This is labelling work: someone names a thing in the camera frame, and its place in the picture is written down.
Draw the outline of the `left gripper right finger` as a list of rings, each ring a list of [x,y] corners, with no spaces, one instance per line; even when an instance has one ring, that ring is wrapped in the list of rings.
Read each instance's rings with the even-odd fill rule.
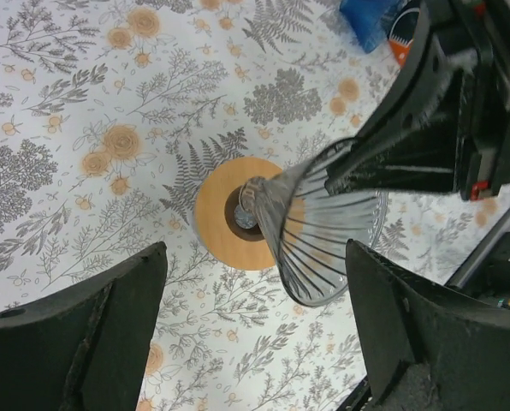
[[[354,410],[510,410],[510,310],[346,245],[370,393]]]

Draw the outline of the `clear glass dripper cone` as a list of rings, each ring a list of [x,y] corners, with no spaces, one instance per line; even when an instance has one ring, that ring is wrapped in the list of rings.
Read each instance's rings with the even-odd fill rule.
[[[327,305],[347,291],[347,242],[374,246],[383,228],[384,192],[331,195],[324,186],[328,167],[354,141],[338,140],[314,158],[276,176],[254,176],[240,188],[239,204],[257,222],[284,289],[305,307]]]

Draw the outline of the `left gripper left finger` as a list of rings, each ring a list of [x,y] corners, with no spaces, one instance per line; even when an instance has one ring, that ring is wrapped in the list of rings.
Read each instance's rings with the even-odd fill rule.
[[[0,410],[134,410],[168,271],[157,242],[0,313]]]

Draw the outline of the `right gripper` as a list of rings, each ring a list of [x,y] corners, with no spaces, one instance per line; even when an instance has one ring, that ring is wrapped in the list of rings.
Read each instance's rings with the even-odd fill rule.
[[[456,76],[424,79],[432,36],[452,20],[452,10],[472,58],[460,65],[461,87]],[[463,200],[494,197],[510,184],[510,9],[504,1],[420,3],[405,65],[351,151],[328,167],[325,188],[331,195],[444,194],[454,190],[454,169]]]

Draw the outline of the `glass coffee server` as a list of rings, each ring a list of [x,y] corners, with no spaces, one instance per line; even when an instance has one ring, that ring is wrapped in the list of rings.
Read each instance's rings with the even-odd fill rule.
[[[238,227],[244,230],[254,229],[258,225],[255,217],[245,211],[240,204],[234,209],[234,222]]]

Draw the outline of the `orange coffee filter box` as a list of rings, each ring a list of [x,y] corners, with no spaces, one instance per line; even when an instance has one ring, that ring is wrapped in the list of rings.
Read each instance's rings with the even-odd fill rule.
[[[395,17],[388,32],[388,44],[401,68],[404,67],[412,47],[419,11],[419,1],[408,2]]]

